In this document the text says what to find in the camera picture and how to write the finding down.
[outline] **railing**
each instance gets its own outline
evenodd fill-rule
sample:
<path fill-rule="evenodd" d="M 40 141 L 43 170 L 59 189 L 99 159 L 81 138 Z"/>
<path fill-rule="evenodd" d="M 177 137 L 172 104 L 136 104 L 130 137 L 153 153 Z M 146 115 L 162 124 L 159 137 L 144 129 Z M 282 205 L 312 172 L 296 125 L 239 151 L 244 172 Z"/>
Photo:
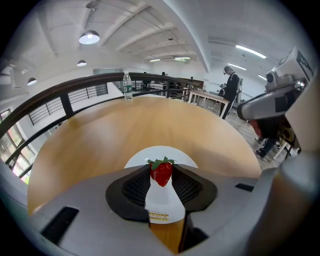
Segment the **railing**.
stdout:
<path fill-rule="evenodd" d="M 107 84 L 100 84 L 95 86 L 86 87 L 84 89 L 75 90 L 68 93 L 68 97 L 71 104 L 74 104 L 79 101 L 90 99 L 93 97 L 106 95 L 108 94 Z M 60 97 L 55 98 L 42 106 L 38 107 L 31 113 L 29 113 L 29 118 L 33 125 L 43 120 L 47 116 L 52 115 L 54 112 L 63 109 L 63 105 Z"/>
<path fill-rule="evenodd" d="M 155 84 L 153 88 L 148 86 L 147 88 L 145 88 L 145 91 L 135 92 L 133 94 L 133 97 L 148 94 L 165 94 L 166 98 L 185 99 L 188 98 L 190 95 L 191 86 L 193 86 L 194 88 L 197 88 L 199 86 L 196 82 L 189 82 L 170 76 L 146 73 L 129 73 L 129 75 L 131 77 L 133 85 L 136 85 L 137 81 L 142 81 L 142 84 L 144 84 L 143 81 L 148 81 L 150 82 L 149 84 Z M 26 141 L 21 143 L 12 153 L 12 155 L 6 160 L 6 165 L 13 169 L 16 164 L 17 158 L 24 147 L 26 147 L 28 144 L 30 144 L 32 141 L 34 141 L 36 138 L 38 138 L 40 135 L 42 135 L 52 127 L 71 118 L 73 115 L 100 103 L 124 98 L 124 96 L 120 96 L 116 98 L 103 100 L 75 111 L 73 111 L 72 108 L 72 103 L 81 101 L 82 99 L 89 99 L 90 97 L 95 97 L 101 94 L 107 94 L 107 83 L 122 81 L 123 77 L 124 73 L 108 73 L 92 75 L 66 81 L 38 93 L 37 95 L 26 100 L 24 103 L 18 106 L 2 121 L 2 123 L 0 123 L 0 138 L 2 138 L 14 124 L 16 124 L 20 119 L 22 119 L 26 115 L 30 114 L 33 118 L 38 116 L 37 118 L 35 118 L 35 120 L 39 121 L 41 120 L 41 110 L 43 111 L 43 113 L 47 113 L 48 115 L 50 115 L 53 111 L 56 111 L 56 109 L 63 108 L 65 116 L 48 124 L 46 127 L 37 131 Z M 161 86 L 158 86 L 159 88 L 156 88 L 157 83 L 154 83 L 154 81 L 162 81 Z M 187 91 L 187 93 L 177 95 L 177 93 L 182 93 L 183 91 Z M 23 173 L 19 175 L 19 177 L 22 178 L 25 174 L 27 174 L 31 167 L 32 166 L 29 166 L 26 170 L 24 170 Z"/>

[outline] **water bottle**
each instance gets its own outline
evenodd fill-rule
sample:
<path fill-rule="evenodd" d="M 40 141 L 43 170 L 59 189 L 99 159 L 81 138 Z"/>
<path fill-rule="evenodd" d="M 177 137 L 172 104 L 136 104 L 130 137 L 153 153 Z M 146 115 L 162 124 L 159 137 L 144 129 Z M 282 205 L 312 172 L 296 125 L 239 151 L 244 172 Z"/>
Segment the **water bottle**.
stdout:
<path fill-rule="evenodd" d="M 132 96 L 132 85 L 131 85 L 131 78 L 129 76 L 129 71 L 124 71 L 123 91 L 124 91 L 124 99 L 126 101 L 131 101 L 133 96 Z"/>

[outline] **wooden table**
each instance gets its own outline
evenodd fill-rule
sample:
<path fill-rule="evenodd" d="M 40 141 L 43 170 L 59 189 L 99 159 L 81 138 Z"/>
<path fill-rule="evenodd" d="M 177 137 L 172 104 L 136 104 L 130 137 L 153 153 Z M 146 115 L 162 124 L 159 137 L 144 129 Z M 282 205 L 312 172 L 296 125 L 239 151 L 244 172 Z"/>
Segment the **wooden table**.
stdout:
<path fill-rule="evenodd" d="M 217 102 L 224 103 L 224 107 L 223 107 L 223 110 L 222 110 L 222 113 L 221 113 L 220 117 L 222 118 L 224 116 L 224 113 L 225 113 L 225 111 L 227 109 L 227 104 L 229 103 L 229 100 L 224 99 L 221 96 L 217 96 L 217 95 L 208 93 L 208 92 L 202 92 L 202 91 L 198 91 L 198 90 L 191 90 L 188 103 L 191 103 L 192 95 L 194 95 L 193 103 L 196 102 L 197 96 L 204 98 L 203 107 L 205 106 L 206 99 L 211 99 L 211 100 L 214 100 L 214 101 L 217 101 Z"/>
<path fill-rule="evenodd" d="M 44 143 L 30 175 L 28 213 L 80 181 L 123 169 L 133 155 L 152 146 L 179 149 L 203 171 L 261 174 L 245 139 L 215 114 L 167 98 L 117 99 L 73 116 Z M 173 252 L 178 250 L 183 221 L 151 229 Z"/>

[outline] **ceiling light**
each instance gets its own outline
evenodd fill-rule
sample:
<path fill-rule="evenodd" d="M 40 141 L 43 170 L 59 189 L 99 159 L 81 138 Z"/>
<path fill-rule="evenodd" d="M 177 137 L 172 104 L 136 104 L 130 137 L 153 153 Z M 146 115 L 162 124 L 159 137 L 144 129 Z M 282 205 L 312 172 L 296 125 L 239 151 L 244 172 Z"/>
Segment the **ceiling light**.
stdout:
<path fill-rule="evenodd" d="M 263 77 L 262 75 L 259 75 L 259 74 L 258 74 L 258 77 L 260 77 L 260 78 L 262 78 L 262 79 L 264 79 L 264 80 L 267 81 L 267 79 L 266 79 L 265 77 Z"/>
<path fill-rule="evenodd" d="M 189 60 L 190 57 L 174 57 L 175 60 Z"/>
<path fill-rule="evenodd" d="M 34 77 L 31 77 L 31 78 L 28 80 L 27 85 L 28 85 L 28 86 L 31 86 L 31 85 L 33 85 L 33 84 L 36 83 L 36 82 L 37 82 L 37 79 L 35 79 Z"/>
<path fill-rule="evenodd" d="M 82 67 L 82 66 L 85 66 L 85 65 L 87 65 L 87 63 L 83 59 L 79 60 L 79 62 L 77 64 L 78 67 Z"/>
<path fill-rule="evenodd" d="M 262 55 L 261 53 L 256 52 L 256 51 L 251 50 L 251 49 L 248 49 L 248 48 L 246 48 L 246 47 L 240 46 L 240 45 L 236 45 L 235 48 L 239 48 L 239 49 L 241 49 L 241 50 L 244 50 L 244 51 L 247 51 L 247 52 L 249 52 L 249 53 L 255 54 L 255 55 L 257 55 L 257 56 L 259 56 L 259 57 L 261 57 L 261 58 L 263 58 L 263 59 L 266 58 L 266 56 Z"/>
<path fill-rule="evenodd" d="M 94 30 L 88 30 L 79 38 L 79 43 L 83 45 L 95 44 L 100 40 L 99 34 Z"/>
<path fill-rule="evenodd" d="M 234 66 L 234 67 L 239 68 L 239 69 L 242 69 L 242 70 L 247 70 L 246 68 L 244 68 L 244 67 L 242 67 L 242 66 L 237 66 L 237 65 L 235 65 L 235 64 L 228 63 L 228 65 Z"/>

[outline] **man in black clothing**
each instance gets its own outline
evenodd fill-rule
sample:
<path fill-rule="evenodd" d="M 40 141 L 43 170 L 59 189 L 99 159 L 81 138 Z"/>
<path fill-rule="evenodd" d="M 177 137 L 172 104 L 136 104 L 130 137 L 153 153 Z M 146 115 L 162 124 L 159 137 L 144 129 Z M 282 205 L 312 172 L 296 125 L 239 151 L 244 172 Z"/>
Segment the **man in black clothing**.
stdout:
<path fill-rule="evenodd" d="M 143 89 L 148 89 L 148 84 L 150 82 L 149 81 L 143 81 Z"/>
<path fill-rule="evenodd" d="M 225 88 L 225 93 L 223 98 L 228 100 L 229 103 L 226 107 L 226 110 L 223 114 L 222 119 L 226 119 L 227 114 L 229 113 L 229 110 L 232 107 L 232 104 L 234 103 L 234 100 L 237 96 L 237 88 L 238 88 L 238 83 L 239 83 L 239 76 L 236 74 L 236 72 L 229 66 L 225 66 L 224 67 L 224 74 L 228 74 L 229 75 L 229 79 L 226 82 L 226 88 Z M 223 111 L 225 107 L 225 104 L 222 103 L 221 104 L 221 108 L 220 108 L 220 116 L 221 113 Z"/>

